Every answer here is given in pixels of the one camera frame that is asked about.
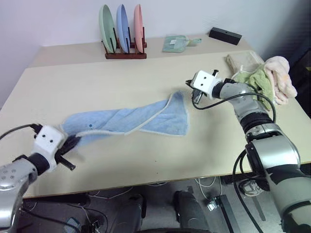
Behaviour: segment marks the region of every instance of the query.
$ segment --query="table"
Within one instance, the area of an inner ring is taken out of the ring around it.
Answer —
[[[190,116],[184,137],[134,132],[96,141],[68,153],[77,165],[59,165],[32,184],[26,197],[38,197],[160,181],[231,174],[246,141],[229,103],[199,111],[190,102],[185,80],[198,70],[218,77],[232,74],[228,52],[178,55],[145,60],[92,62],[31,67],[24,71],[0,112],[0,132],[17,125],[61,124],[71,114],[93,110],[135,108],[168,98],[182,90]],[[202,105],[216,100],[204,98]],[[297,146],[301,161],[311,161],[311,121],[296,100],[277,106],[277,124]],[[31,130],[9,135],[0,143],[0,165],[29,155]],[[245,170],[249,165],[245,161]]]

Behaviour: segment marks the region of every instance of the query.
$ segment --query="black box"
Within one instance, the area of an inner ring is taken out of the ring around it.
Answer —
[[[212,28],[209,32],[209,37],[221,40],[233,45],[237,45],[242,37],[240,34],[232,33],[220,28]]]

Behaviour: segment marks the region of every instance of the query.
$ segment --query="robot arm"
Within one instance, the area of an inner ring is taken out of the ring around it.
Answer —
[[[193,104],[202,94],[210,98],[227,99],[252,92],[247,84],[216,79],[218,71],[210,75],[199,71],[186,84],[194,89]],[[234,107],[248,144],[247,158],[254,173],[265,177],[281,216],[285,232],[311,231],[311,178],[300,171],[297,148],[269,118],[260,101],[251,95],[228,100]]]
[[[52,126],[39,126],[31,156],[22,155],[11,164],[0,167],[0,232],[16,232],[22,197],[30,184],[43,172],[52,172],[58,163],[75,168],[62,155],[72,149],[78,137]]]

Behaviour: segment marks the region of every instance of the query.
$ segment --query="blue towel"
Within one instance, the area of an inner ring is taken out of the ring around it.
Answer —
[[[79,145],[111,135],[128,135],[136,130],[164,135],[186,135],[188,114],[181,92],[135,109],[77,113],[61,125],[68,135],[81,136]]]

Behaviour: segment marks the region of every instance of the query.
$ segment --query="pink towel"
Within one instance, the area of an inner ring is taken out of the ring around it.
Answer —
[[[297,91],[292,85],[288,74],[290,66],[284,57],[269,58],[264,65],[264,72],[272,85],[273,93],[278,104],[288,103],[288,98],[297,96]]]

